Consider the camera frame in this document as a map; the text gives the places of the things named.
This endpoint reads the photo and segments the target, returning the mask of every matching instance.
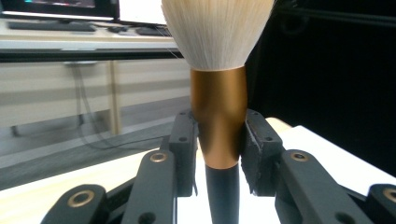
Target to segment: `floor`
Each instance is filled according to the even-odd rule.
[[[17,126],[17,136],[0,128],[0,190],[158,147],[189,107],[181,97],[123,108],[118,136],[97,114],[83,115],[82,124],[75,116]]]

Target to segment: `black brush handle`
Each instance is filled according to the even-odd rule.
[[[238,164],[224,170],[206,166],[207,196],[213,224],[239,222]]]

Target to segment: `cable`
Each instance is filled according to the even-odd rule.
[[[142,150],[142,148],[133,148],[133,147],[122,147],[122,146],[126,146],[129,144],[133,144],[133,143],[139,143],[139,142],[144,142],[144,141],[149,141],[149,140],[154,140],[154,139],[159,139],[159,138],[164,138],[167,135],[161,135],[161,136],[157,136],[157,137],[152,137],[152,138],[146,138],[146,139],[142,139],[142,140],[136,140],[136,141],[132,141],[132,142],[127,142],[127,143],[122,143],[122,144],[118,144],[118,145],[113,145],[110,142],[107,141],[107,139],[105,139],[99,131],[99,128],[96,125],[96,121],[94,120],[93,116],[92,116],[92,111],[91,111],[91,107],[90,104],[88,102],[88,98],[87,98],[87,93],[85,92],[85,85],[84,85],[84,80],[82,78],[81,72],[78,68],[78,65],[76,63],[71,63],[72,65],[72,70],[73,70],[73,78],[75,80],[75,91],[76,91],[76,100],[77,100],[77,114],[80,115],[81,114],[81,98],[83,100],[83,103],[85,105],[87,114],[90,118],[90,121],[92,123],[92,126],[94,128],[94,132],[95,135],[100,139],[100,141],[102,143],[105,143],[107,145],[107,147],[98,147],[95,146],[93,143],[90,143],[85,135],[82,132],[81,126],[78,126],[78,135],[81,139],[81,141],[84,143],[85,146],[90,147],[90,148],[94,148],[94,149],[111,149],[111,148],[119,148],[119,149],[131,149],[131,150]]]
[[[278,7],[274,12],[293,15],[307,16],[329,21],[352,22],[367,25],[396,27],[396,19],[387,16],[364,15],[346,12],[331,12],[325,10],[306,9],[300,7]]]

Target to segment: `desk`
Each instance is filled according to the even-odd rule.
[[[190,67],[176,57],[172,37],[9,30],[2,19],[0,127],[76,115],[73,73],[64,62],[83,61],[92,112],[108,112],[112,132],[120,133],[122,106],[190,94]]]
[[[267,119],[283,140],[286,149],[301,149],[314,155],[339,184],[366,195],[374,183],[396,185],[396,178],[347,153],[302,126],[291,128],[278,119]],[[0,223],[39,223],[57,199],[81,184],[98,184],[107,191],[134,177],[145,153],[109,161],[75,172],[0,191]],[[197,152],[198,196],[178,198],[178,223],[210,223],[205,188],[205,164]],[[254,197],[240,170],[240,223],[279,223],[273,197]]]

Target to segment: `makeup brush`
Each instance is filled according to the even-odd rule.
[[[163,15],[191,66],[191,111],[206,164],[212,222],[238,223],[239,144],[247,111],[245,62],[274,0],[163,0]]]

